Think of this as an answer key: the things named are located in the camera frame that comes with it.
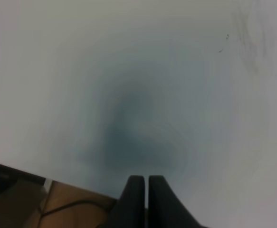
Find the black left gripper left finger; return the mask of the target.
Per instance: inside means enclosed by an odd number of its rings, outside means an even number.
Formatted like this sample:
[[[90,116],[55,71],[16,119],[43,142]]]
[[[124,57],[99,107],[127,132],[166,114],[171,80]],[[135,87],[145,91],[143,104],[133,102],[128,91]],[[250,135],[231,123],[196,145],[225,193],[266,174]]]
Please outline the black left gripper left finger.
[[[130,176],[108,215],[105,228],[145,227],[145,181],[143,176]]]

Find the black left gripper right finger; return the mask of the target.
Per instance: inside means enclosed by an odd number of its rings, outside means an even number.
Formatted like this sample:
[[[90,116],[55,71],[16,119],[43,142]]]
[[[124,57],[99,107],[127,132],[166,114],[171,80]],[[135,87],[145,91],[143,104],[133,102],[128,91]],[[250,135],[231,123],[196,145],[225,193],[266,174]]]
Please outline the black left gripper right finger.
[[[149,177],[149,228],[201,228],[163,176]]]

